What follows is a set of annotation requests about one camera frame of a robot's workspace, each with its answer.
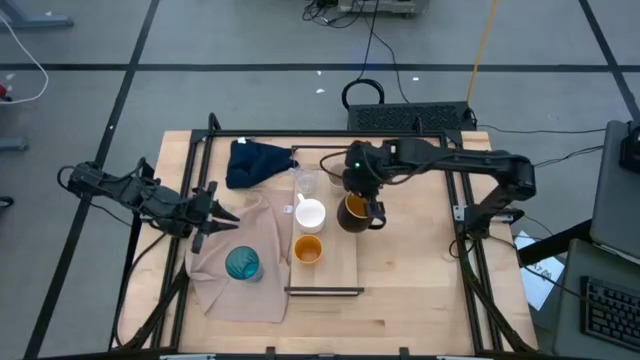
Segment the navy blue cloth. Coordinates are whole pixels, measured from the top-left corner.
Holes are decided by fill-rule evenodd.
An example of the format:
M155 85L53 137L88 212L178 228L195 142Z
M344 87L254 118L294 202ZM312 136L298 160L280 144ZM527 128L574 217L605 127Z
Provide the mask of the navy blue cloth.
M246 140L245 144L231 143L231 157L227 167L227 188L247 189L298 162L291 159L291 149Z

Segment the yellow cable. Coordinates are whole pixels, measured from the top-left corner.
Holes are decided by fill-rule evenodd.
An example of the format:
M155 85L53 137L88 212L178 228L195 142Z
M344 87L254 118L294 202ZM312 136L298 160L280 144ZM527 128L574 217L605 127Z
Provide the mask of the yellow cable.
M484 50L484 44L485 42L487 42L487 37L489 37L489 31L491 30L491 24L493 23L493 18L496 14L497 7L498 7L498 0L493 0L493 4L491 4L491 12L489 13L489 20L487 20L487 24L484 26L484 32L482 33L482 40L480 41L480 49L478 49L476 62L473 64L473 73L471 74L471 82L469 83L469 90L467 90L468 106L471 106L471 95L473 94L473 85L475 85L476 83L476 74L478 73L478 64L480 63L480 59L482 59L482 51Z

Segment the wooden cutting board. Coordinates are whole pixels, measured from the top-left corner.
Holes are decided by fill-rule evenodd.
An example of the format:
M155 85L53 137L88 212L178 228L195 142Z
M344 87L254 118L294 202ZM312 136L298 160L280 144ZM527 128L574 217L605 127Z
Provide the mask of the wooden cutting board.
M327 210L322 230L313 234L322 241L322 258L313 265L305 265L292 255L291 282L285 290L291 295L359 295L364 289L358 287L356 234L344 231L337 217L338 205L346 192L334 193L328 175L321 170L317 172L316 191L305 197L319 200ZM294 198L297 207L299 200L297 196ZM292 254L295 241L304 234L294 216Z

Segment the wooden table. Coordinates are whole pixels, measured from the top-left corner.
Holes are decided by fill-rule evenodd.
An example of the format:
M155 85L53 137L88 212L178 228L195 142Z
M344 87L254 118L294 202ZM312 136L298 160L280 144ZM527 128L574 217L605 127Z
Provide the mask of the wooden table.
M179 191L189 147L190 132L166 132L155 176ZM222 204L244 203L245 191L231 191L224 178L234 138L214 138L208 181L218 181L216 197ZM348 145L346 137L266 137L254 141L282 147L292 145ZM374 144L381 139L367 138ZM489 150L484 132L463 133L465 148ZM202 148L194 165L196 185ZM317 166L320 157L335 149L296 154L303 166ZM459 201L460 177L456 174ZM476 201L484 198L496 182L489 176L471 175ZM292 189L291 175L270 178L260 187ZM408 347L412 355L473 354L469 319L460 267L448 254L454 238L445 175L430 171L401 186L386 186L379 198L384 201L388 223L381 231L368 231L358 238L358 281L365 292L357 297L291 297L281 324L239 323L204 316L193 286L189 287L184 314L181 352L264 353L267 346L276 352L296 354L391 354ZM143 225L136 254L144 250L158 231ZM493 236L511 239L509 226L494 223ZM520 269L514 250L495 240L484 241L488 269L496 305L511 326L531 346L536 337L524 295ZM134 272L120 321L120 336L129 339L157 303L165 269L169 241L147 254ZM485 348L491 347L486 313L478 310ZM167 312L163 344L169 343L175 307Z

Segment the white cable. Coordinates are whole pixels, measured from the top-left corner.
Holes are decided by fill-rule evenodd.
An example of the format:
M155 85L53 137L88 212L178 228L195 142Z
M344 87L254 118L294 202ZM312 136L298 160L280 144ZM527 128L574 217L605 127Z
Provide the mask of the white cable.
M47 72L44 71L42 66L36 61L36 59L33 58L33 56L31 56L31 53L29 53L29 51L27 51L27 49L25 49L24 45L22 45L20 40L18 40L18 37L16 36L16 33L13 32L13 29L11 28L11 25L9 25L7 20L5 20L1 15L0 15L0 20L2 20L2 22L7 26L7 28L9 29L9 32L11 33L11 35L13 35L13 38L16 40L16 43L18 43L18 46L20 46L22 51L24 51L24 53L27 54L29 59L31 59L31 61L33 61L33 63L36 64L36 66L38 66L38 68L40 68L40 71L42 71L42 74L44 75L44 86L42 86L42 90L40 90L40 93L38 95L36 95L36 96L34 96L32 98L14 100L14 101L11 101L11 102L0 101L0 106L2 106L2 105L16 105L16 104L29 102L29 101L38 100L42 96L42 94L44 94L44 91L47 90L47 85L49 85L49 75L47 75Z

